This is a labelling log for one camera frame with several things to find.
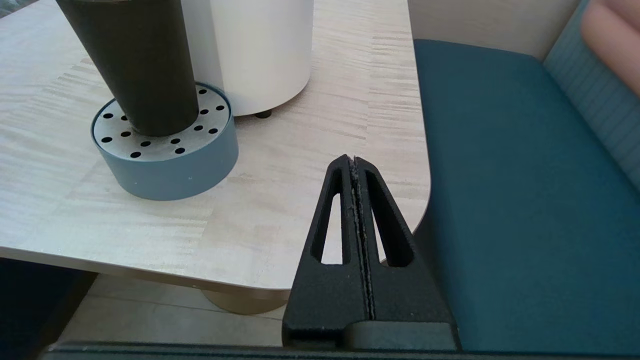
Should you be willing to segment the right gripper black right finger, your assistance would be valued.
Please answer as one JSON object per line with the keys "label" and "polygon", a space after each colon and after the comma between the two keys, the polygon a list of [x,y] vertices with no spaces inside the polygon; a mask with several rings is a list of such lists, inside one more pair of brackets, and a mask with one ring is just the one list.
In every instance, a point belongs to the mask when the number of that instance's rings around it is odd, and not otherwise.
{"label": "right gripper black right finger", "polygon": [[453,325],[450,307],[377,167],[356,157],[355,180],[369,319]]}

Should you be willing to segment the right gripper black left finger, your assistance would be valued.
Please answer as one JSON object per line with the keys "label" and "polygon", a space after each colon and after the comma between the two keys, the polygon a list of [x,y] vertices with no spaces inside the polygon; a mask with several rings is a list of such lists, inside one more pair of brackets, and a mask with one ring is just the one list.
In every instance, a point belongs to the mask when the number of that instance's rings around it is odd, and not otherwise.
{"label": "right gripper black left finger", "polygon": [[[353,170],[347,155],[327,167],[282,319],[285,347],[341,346],[349,325],[370,318]],[[322,256],[334,196],[340,201],[342,262],[325,264]]]}

